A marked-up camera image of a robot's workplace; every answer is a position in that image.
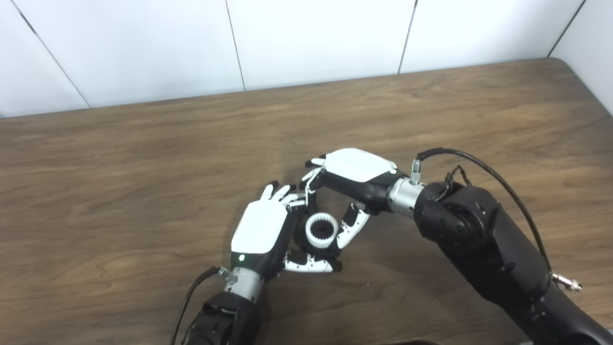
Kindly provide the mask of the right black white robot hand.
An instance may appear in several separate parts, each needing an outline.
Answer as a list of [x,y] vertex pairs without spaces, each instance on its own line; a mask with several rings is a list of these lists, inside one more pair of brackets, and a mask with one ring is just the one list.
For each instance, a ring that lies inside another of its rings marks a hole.
[[392,188],[407,175],[383,157],[354,147],[333,151],[305,163],[311,170],[298,189],[305,192],[309,214],[318,210],[317,193],[328,188],[351,199],[331,243],[342,250],[363,229],[371,216],[392,213]]

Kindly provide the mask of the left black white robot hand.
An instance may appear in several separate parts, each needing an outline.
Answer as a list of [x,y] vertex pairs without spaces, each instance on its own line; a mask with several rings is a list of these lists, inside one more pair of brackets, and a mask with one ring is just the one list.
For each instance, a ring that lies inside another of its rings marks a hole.
[[298,273],[336,273],[342,262],[305,250],[291,249],[299,218],[307,208],[305,194],[295,185],[280,186],[274,180],[262,195],[245,208],[231,240],[231,269],[247,269],[265,282],[283,271]]

